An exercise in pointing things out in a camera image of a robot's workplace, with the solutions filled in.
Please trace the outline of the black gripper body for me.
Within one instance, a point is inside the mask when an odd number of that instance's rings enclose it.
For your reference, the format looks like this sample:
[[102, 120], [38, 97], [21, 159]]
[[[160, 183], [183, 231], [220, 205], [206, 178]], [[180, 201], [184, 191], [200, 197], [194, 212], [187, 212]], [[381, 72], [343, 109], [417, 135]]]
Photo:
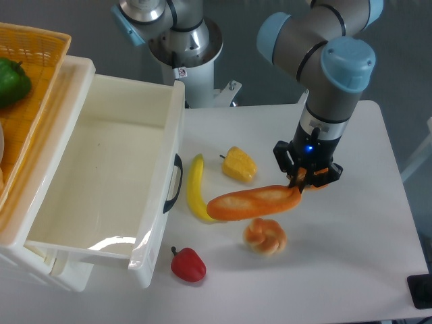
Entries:
[[333, 162], [334, 151], [344, 132], [343, 123], [329, 124], [329, 132], [324, 126], [316, 125], [309, 130], [298, 125], [290, 142], [278, 141], [273, 148], [277, 164], [286, 175], [296, 173], [299, 168], [306, 170], [305, 182], [312, 184], [313, 173], [329, 168], [323, 181], [330, 184], [338, 181], [343, 167]]

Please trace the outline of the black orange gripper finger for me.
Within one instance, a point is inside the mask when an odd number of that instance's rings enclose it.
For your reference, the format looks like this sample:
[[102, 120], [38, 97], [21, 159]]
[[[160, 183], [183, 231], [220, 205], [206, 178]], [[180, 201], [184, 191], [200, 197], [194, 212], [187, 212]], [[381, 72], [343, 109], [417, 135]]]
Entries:
[[289, 180], [288, 187], [297, 187], [298, 189], [304, 189], [306, 186], [305, 182], [306, 170], [304, 168], [299, 168], [296, 173], [292, 175], [288, 174], [287, 179]]
[[328, 174], [329, 168], [326, 167], [324, 169], [317, 170], [313, 173], [312, 184], [305, 184], [304, 190], [306, 191], [314, 191], [320, 190], [327, 187], [327, 184], [324, 184], [323, 181], [325, 176]]

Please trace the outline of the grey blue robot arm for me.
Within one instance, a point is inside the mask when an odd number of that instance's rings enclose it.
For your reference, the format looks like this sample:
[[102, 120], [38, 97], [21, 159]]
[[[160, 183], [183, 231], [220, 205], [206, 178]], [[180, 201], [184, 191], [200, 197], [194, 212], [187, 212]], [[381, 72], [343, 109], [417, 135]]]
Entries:
[[277, 12], [261, 25], [259, 53], [308, 91], [293, 139], [273, 153], [291, 188], [320, 188], [339, 180], [333, 154], [376, 63], [354, 35], [381, 15], [383, 1], [311, 1], [302, 18]]

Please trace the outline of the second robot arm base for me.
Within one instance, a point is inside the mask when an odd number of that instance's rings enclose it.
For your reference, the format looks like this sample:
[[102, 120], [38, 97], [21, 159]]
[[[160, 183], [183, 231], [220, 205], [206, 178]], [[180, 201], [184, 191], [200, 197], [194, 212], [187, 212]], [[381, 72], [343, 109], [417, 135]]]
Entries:
[[172, 68], [196, 68], [223, 48], [218, 25], [205, 17], [203, 1], [118, 1], [111, 15], [134, 46]]

